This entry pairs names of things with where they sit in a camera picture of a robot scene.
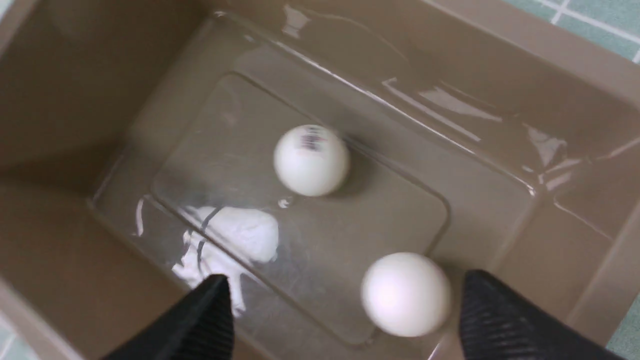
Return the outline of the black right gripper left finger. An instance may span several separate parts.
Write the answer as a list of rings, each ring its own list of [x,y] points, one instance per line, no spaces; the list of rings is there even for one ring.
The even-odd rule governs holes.
[[[229,281],[210,275],[105,360],[231,360],[234,317]]]

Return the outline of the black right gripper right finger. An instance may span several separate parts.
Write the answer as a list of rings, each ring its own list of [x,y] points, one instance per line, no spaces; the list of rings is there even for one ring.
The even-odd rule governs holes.
[[[483,269],[465,273],[459,338],[466,360],[618,358]]]

